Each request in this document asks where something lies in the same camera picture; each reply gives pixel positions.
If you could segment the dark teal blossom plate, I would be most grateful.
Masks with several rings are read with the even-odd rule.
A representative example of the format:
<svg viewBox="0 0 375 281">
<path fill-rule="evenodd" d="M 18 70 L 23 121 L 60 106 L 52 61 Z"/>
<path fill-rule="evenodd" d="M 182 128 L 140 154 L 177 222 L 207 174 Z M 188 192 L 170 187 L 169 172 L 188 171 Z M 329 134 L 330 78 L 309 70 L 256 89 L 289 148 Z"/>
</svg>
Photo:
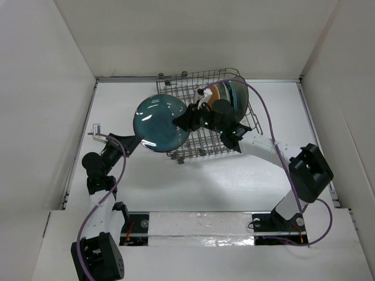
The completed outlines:
<svg viewBox="0 0 375 281">
<path fill-rule="evenodd" d="M 189 132 L 180 129 L 173 120 L 185 113 L 187 106 L 168 94 L 157 94 L 143 100 L 135 111 L 133 129 L 142 135 L 142 146 L 158 153 L 171 152 L 181 147 Z"/>
</svg>

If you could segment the round woven bamboo tray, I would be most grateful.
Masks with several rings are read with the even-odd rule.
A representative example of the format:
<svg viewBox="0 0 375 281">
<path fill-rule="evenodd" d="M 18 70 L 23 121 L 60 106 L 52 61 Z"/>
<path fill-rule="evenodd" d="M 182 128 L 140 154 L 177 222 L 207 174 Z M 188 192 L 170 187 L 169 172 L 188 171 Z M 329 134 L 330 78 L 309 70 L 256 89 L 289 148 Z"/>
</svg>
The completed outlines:
<svg viewBox="0 0 375 281">
<path fill-rule="evenodd" d="M 210 107 L 217 100 L 227 100 L 226 88 L 222 83 L 212 85 L 209 89 L 212 92 L 212 95 L 207 102 Z"/>
</svg>

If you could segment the cream plate tree drawing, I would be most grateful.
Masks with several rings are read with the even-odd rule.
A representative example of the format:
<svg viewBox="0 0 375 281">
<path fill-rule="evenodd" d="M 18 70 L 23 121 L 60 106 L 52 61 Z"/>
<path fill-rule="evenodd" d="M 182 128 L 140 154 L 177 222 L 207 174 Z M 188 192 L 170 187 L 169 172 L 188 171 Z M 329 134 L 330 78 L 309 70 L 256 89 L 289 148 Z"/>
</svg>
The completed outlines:
<svg viewBox="0 0 375 281">
<path fill-rule="evenodd" d="M 236 112 L 237 122 L 244 118 L 248 105 L 248 88 L 243 82 L 245 80 L 241 76 L 235 76 L 233 80 L 225 82 L 229 91 L 231 105 Z"/>
</svg>

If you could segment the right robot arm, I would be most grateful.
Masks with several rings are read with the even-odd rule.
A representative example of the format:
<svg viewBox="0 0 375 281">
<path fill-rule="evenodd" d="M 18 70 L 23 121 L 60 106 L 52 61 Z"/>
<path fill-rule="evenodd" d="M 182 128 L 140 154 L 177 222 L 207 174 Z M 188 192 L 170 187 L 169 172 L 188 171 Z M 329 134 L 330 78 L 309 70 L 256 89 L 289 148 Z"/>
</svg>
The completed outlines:
<svg viewBox="0 0 375 281">
<path fill-rule="evenodd" d="M 173 123 L 187 132 L 201 127 L 215 131 L 225 147 L 284 169 L 291 190 L 271 211 L 269 222 L 277 230 L 290 226 L 292 219 L 308 204 L 314 203 L 334 178 L 333 171 L 316 145 L 309 143 L 293 147 L 261 135 L 236 121 L 234 108 L 228 101 L 215 101 L 212 107 L 190 104 Z"/>
</svg>

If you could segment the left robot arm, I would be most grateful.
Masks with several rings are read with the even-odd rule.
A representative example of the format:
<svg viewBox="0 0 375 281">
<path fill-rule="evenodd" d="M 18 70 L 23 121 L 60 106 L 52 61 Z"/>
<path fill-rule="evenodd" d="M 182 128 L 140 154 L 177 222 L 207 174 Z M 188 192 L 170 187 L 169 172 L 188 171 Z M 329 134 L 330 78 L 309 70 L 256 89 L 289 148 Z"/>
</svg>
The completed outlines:
<svg viewBox="0 0 375 281">
<path fill-rule="evenodd" d="M 117 200 L 122 178 L 110 175 L 110 171 L 119 160 L 127 161 L 143 137 L 112 133 L 92 136 L 104 141 L 105 147 L 101 153 L 87 153 L 81 161 L 87 174 L 90 212 L 71 245 L 71 256 L 79 280 L 121 280 L 125 268 L 120 236 L 132 224 L 127 206 Z"/>
</svg>

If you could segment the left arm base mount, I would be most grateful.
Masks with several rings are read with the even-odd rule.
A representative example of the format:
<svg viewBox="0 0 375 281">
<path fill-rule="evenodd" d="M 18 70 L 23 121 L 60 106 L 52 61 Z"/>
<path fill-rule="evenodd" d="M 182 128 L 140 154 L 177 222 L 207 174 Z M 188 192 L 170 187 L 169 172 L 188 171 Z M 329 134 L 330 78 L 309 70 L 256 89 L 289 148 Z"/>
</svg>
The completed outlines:
<svg viewBox="0 0 375 281">
<path fill-rule="evenodd" d="M 120 235 L 120 246 L 148 246 L 149 212 L 130 212 Z"/>
</svg>

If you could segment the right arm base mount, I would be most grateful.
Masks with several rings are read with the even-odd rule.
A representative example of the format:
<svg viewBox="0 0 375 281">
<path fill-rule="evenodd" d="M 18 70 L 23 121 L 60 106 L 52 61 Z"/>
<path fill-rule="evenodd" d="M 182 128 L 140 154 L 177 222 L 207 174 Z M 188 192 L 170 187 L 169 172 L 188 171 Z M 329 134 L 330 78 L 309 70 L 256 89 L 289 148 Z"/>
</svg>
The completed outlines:
<svg viewBox="0 0 375 281">
<path fill-rule="evenodd" d="M 278 221 L 271 213 L 254 213 L 247 227 L 253 230 L 255 245 L 306 245 L 304 218 L 296 214 L 291 220 Z"/>
</svg>

